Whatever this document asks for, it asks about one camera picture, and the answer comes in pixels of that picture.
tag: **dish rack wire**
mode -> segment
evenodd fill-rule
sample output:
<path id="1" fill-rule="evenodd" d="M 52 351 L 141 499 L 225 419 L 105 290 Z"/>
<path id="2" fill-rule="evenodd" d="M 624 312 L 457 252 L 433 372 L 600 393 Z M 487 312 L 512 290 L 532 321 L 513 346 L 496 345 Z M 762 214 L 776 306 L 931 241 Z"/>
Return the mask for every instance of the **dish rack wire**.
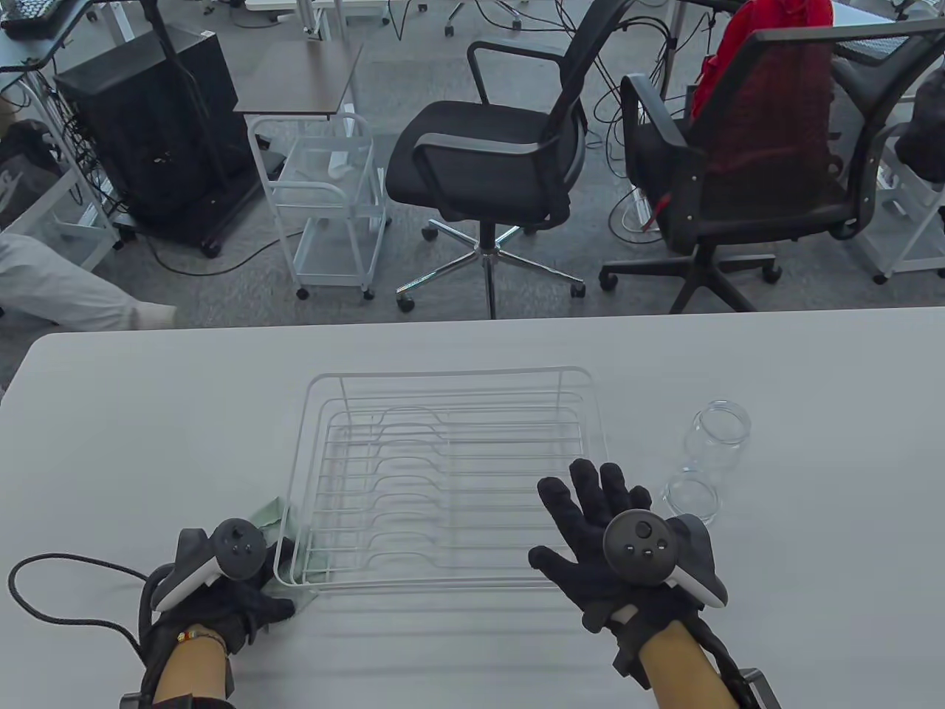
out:
<path id="1" fill-rule="evenodd" d="M 563 544 L 536 483 L 607 459 L 604 439 L 593 380 L 575 367 L 319 376 L 281 524 L 296 545 L 277 578 L 320 591 L 547 585 L 528 549 Z"/>

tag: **white pants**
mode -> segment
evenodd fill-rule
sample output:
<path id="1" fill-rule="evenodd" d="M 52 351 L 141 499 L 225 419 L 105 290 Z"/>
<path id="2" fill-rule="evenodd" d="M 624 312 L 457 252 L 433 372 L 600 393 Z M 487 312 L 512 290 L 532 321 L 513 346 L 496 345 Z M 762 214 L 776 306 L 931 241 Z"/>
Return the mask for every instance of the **white pants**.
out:
<path id="1" fill-rule="evenodd" d="M 32 236 L 0 233 L 0 307 L 74 330 L 127 330 L 137 304 Z"/>

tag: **sneaker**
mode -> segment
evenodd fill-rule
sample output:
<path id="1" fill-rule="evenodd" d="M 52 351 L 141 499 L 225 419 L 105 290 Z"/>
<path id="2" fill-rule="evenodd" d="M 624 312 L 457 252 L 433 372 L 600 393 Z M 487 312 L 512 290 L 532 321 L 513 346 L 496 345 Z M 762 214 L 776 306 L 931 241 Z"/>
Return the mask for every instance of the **sneaker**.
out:
<path id="1" fill-rule="evenodd" d="M 177 308 L 173 305 L 138 302 L 131 309 L 130 330 L 171 330 Z"/>

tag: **black glove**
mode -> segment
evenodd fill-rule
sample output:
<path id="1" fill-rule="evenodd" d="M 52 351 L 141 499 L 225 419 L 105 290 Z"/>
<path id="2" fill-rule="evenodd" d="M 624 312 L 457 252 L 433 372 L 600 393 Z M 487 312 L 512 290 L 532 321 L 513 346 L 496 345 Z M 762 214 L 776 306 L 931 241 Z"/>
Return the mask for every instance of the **black glove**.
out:
<path id="1" fill-rule="evenodd" d="M 613 632 L 620 647 L 614 667 L 648 689 L 649 680 L 638 659 L 640 648 L 674 620 L 696 618 L 703 606 L 678 586 L 634 586 L 617 576 L 604 558 L 607 525 L 625 510 L 649 510 L 652 498 L 646 488 L 637 486 L 628 493 L 624 474 L 614 463 L 601 466 L 599 481 L 597 470 L 584 458 L 575 460 L 570 470 L 580 508 L 572 501 L 568 487 L 556 477 L 540 480 L 538 494 L 577 563 L 547 546 L 531 549 L 528 562 L 584 611 L 585 628 L 591 632 L 608 628 Z"/>
<path id="2" fill-rule="evenodd" d="M 295 545 L 283 539 L 280 561 L 292 556 Z M 270 623 L 287 620 L 295 613 L 295 603 L 287 598 L 272 598 L 262 592 L 273 577 L 276 545 L 266 551 L 266 561 L 255 576 L 244 581 L 220 577 L 210 586 L 200 586 L 158 619 L 150 623 L 150 593 L 157 582 L 167 575 L 170 564 L 151 575 L 142 598 L 139 617 L 139 637 L 145 659 L 145 677 L 142 695 L 151 697 L 157 688 L 164 666 L 178 644 L 178 634 L 193 625 L 201 625 L 223 638 L 228 654 L 235 654 L 249 641 L 252 645 L 256 632 Z M 231 678 L 228 669 L 228 695 Z"/>

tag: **floor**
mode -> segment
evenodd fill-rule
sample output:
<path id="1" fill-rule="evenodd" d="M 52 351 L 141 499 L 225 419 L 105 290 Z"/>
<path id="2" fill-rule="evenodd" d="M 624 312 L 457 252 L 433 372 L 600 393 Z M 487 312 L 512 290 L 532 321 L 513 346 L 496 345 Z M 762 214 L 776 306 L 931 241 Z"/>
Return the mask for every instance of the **floor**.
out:
<path id="1" fill-rule="evenodd" d="M 649 5 L 659 0 L 649 0 Z M 875 0 L 882 5 L 882 0 Z M 455 20 L 455 36 L 444 37 L 443 25 L 452 2 L 428 0 L 429 11 L 418 13 L 415 6 L 406 15 L 404 39 L 399 42 L 391 26 L 381 26 L 377 18 L 352 19 L 352 34 L 367 42 L 358 69 L 360 112 L 378 135 L 382 160 L 389 154 L 397 134 L 423 105 L 439 99 L 475 100 L 475 89 L 465 58 L 466 45 L 473 39 L 493 34 L 511 35 L 489 26 L 475 5 L 468 5 Z M 146 24 L 140 10 L 129 5 L 129 17 L 136 31 Z M 577 19 L 586 0 L 567 0 Z M 395 3 L 400 24 L 403 5 Z M 506 22 L 507 17 L 490 3 L 483 4 L 489 16 Z M 534 0 L 527 11 L 542 17 L 554 17 L 552 3 Z M 264 24 L 266 18 L 244 10 L 230 13 L 224 6 L 204 16 L 201 5 L 191 0 L 163 0 L 162 10 L 168 21 L 211 29 L 218 33 L 233 79 L 245 78 L 255 68 L 274 39 L 298 37 L 294 18 L 288 23 L 262 29 L 245 29 L 241 24 Z M 666 17 L 668 8 L 643 8 L 641 11 Z M 698 12 L 691 11 L 683 35 L 696 25 Z M 720 21 L 713 43 L 721 34 Z M 542 26 L 525 20 L 526 27 Z M 529 40 L 560 44 L 557 32 L 524 35 Z M 697 32 L 679 54 L 670 95 L 682 93 L 691 82 L 706 51 L 707 35 Z M 72 44 L 63 50 L 60 68 L 81 61 L 109 46 L 101 23 L 83 23 Z M 603 52 L 610 71 L 619 76 L 631 72 L 649 73 L 660 47 L 659 35 L 643 27 L 614 35 Z M 540 63 L 511 57 L 488 57 L 484 73 L 496 102 L 517 103 L 529 108 L 547 109 L 557 95 L 555 70 Z M 604 93 L 600 76 L 592 72 L 585 87 L 585 105 L 590 108 Z M 602 114 L 613 114 L 615 104 L 605 102 Z M 597 121 L 592 129 L 603 132 Z M 619 160 L 615 166 L 622 169 Z M 662 244 L 627 246 L 608 230 L 608 214 L 614 203 L 627 192 L 627 182 L 611 174 L 601 148 L 589 152 L 587 163 L 572 192 L 572 215 L 564 225 L 534 237 L 519 236 L 509 244 L 512 251 L 588 281 L 587 297 L 569 297 L 567 285 L 546 281 L 540 276 L 520 271 L 500 270 L 497 276 L 499 315 L 502 318 L 551 318 L 607 315 L 649 315 L 665 312 L 679 288 L 679 282 L 645 277 L 625 278 L 613 293 L 603 293 L 594 276 L 602 261 L 608 259 L 650 257 L 665 252 Z M 416 309 L 401 313 L 394 302 L 398 285 L 431 270 L 461 252 L 456 242 L 440 238 L 428 244 L 420 237 L 428 210 L 392 204 L 393 223 L 388 229 L 381 253 L 372 302 L 362 300 L 356 288 L 316 288 L 312 297 L 296 299 L 282 253 L 269 249 L 244 267 L 227 275 L 195 278 L 168 272 L 155 263 L 141 241 L 112 254 L 96 270 L 103 278 L 123 287 L 137 298 L 178 307 L 183 327 L 235 327 L 247 325 L 291 325 L 343 322 L 389 322 L 412 320 L 472 320 L 486 315 L 482 273 L 468 268 L 457 275 L 430 285 L 416 294 Z M 614 215 L 618 231 L 622 208 Z M 473 225 L 463 225 L 466 231 Z M 274 238 L 271 218 L 259 200 L 232 227 L 223 253 L 208 261 L 198 253 L 172 244 L 157 243 L 162 258 L 175 268 L 193 272 L 221 270 L 238 263 Z M 812 236 L 799 243 L 778 245 L 784 275 L 777 285 L 765 284 L 757 273 L 736 274 L 733 280 L 762 310 L 800 310 L 817 308 L 901 307 L 945 303 L 945 281 L 933 272 L 906 274 L 877 286 L 871 271 L 850 243 L 839 243 L 828 235 Z M 687 312 L 725 311 L 715 296 L 700 291 Z M 59 330 L 53 325 L 28 316 L 11 313 L 0 320 L 0 386 L 12 377 L 37 338 Z"/>

